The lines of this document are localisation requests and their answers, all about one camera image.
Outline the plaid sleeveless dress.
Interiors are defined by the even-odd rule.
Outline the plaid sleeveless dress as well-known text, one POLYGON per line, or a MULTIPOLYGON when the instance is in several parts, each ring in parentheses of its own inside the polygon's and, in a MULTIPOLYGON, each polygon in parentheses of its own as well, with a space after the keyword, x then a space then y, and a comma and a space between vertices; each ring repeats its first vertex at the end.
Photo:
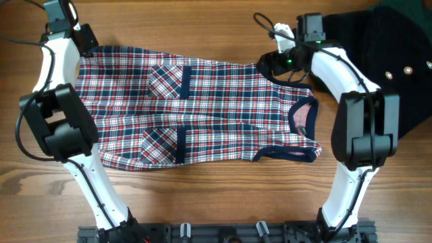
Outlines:
POLYGON ((106 167, 144 171, 263 157, 313 162, 318 101, 308 84, 254 63, 102 46, 80 60, 76 91, 106 167))

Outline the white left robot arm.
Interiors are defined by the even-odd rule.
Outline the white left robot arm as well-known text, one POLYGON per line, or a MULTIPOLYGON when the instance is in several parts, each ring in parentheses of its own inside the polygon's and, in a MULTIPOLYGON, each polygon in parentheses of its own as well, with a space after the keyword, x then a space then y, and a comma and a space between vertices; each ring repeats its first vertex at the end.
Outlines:
POLYGON ((94 242, 148 242, 109 181, 95 121, 74 88, 80 58, 98 44, 89 24, 47 23, 39 42, 40 78, 33 92, 21 97, 19 118, 27 121, 45 160, 62 163, 78 183, 96 220, 94 242))

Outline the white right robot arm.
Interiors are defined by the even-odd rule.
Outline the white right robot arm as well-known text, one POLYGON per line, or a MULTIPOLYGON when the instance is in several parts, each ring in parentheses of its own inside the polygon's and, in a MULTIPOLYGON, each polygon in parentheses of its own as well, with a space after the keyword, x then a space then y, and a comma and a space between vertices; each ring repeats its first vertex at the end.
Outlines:
POLYGON ((314 221, 287 221, 284 242, 377 242, 374 222, 358 220, 367 187, 388 157, 396 153, 400 98, 383 92, 323 31, 321 15, 303 15, 295 36, 290 27, 263 28, 277 43, 269 66, 275 75, 305 70, 326 85, 338 101, 331 133, 337 169, 329 196, 314 221))

